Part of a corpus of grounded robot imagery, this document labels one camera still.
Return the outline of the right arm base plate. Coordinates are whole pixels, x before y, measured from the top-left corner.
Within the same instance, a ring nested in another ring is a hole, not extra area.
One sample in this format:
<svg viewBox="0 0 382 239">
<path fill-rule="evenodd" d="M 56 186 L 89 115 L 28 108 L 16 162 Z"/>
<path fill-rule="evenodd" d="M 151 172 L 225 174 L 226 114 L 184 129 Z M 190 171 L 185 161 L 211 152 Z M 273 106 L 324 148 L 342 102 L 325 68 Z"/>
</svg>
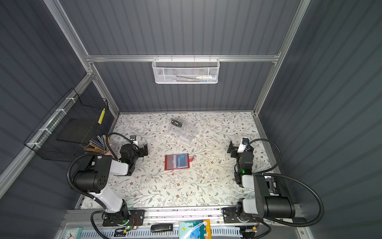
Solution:
<svg viewBox="0 0 382 239">
<path fill-rule="evenodd" d="M 239 212 L 235 207 L 225 207 L 221 208 L 221 213 L 223 215 L 224 222 L 226 224 L 230 223 L 255 223 L 259 224 L 263 219 L 255 214 L 247 214 L 244 212 Z"/>
</svg>

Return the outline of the red leather card holder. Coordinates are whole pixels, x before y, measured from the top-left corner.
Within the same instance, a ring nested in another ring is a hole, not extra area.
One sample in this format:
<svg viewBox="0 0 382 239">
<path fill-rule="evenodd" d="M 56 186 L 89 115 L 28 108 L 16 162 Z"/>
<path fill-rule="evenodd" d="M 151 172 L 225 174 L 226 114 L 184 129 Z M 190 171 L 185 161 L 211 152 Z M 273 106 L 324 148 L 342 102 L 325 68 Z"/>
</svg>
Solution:
<svg viewBox="0 0 382 239">
<path fill-rule="evenodd" d="M 188 153 L 165 155 L 164 169 L 165 171 L 187 169 L 193 161 L 194 157 L 190 157 Z"/>
</svg>

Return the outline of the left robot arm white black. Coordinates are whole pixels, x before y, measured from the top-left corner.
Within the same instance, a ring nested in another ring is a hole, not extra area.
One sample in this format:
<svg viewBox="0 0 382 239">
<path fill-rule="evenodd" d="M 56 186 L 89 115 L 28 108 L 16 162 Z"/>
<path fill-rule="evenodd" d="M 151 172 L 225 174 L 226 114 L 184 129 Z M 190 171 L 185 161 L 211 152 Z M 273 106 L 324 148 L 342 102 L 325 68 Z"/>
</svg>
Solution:
<svg viewBox="0 0 382 239">
<path fill-rule="evenodd" d="M 128 219 L 127 204 L 109 187 L 108 177 L 110 174 L 131 176 L 137 159 L 148 155 L 148 145 L 139 148 L 136 144 L 125 144 L 120 155 L 120 161 L 112 155 L 88 153 L 79 156 L 70 164 L 67 180 L 73 190 L 100 204 L 103 213 Z"/>
</svg>

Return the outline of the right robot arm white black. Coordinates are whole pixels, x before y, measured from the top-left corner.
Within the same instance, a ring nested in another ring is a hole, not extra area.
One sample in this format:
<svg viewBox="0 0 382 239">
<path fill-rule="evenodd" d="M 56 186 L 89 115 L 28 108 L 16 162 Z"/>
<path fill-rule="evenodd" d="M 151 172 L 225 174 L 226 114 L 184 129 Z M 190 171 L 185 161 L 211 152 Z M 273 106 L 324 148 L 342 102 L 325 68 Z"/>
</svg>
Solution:
<svg viewBox="0 0 382 239">
<path fill-rule="evenodd" d="M 254 147 L 255 142 L 264 141 L 278 152 L 278 159 L 275 165 L 270 168 L 253 172 Z M 237 217 L 238 220 L 249 221 L 248 217 L 261 218 L 287 218 L 295 216 L 295 206 L 288 192 L 283 178 L 277 179 L 276 176 L 267 176 L 266 173 L 278 167 L 282 158 L 279 147 L 272 141 L 259 138 L 249 140 L 243 138 L 239 146 L 229 143 L 227 153 L 230 157 L 236 159 L 234 166 L 234 180 L 241 188 L 247 188 L 254 191 L 252 198 L 241 198 L 237 202 L 234 212 L 229 216 Z"/>
</svg>

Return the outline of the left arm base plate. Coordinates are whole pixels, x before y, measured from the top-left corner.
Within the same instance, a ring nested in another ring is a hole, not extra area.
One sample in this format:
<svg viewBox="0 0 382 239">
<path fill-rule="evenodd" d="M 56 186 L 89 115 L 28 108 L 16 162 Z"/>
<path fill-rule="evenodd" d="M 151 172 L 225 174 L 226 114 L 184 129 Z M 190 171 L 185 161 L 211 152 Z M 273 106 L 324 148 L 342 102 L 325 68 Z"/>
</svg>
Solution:
<svg viewBox="0 0 382 239">
<path fill-rule="evenodd" d="M 125 227 L 127 226 L 142 226 L 145 216 L 145 210 L 129 210 L 127 215 L 123 212 L 119 213 L 103 213 L 103 227 Z"/>
</svg>

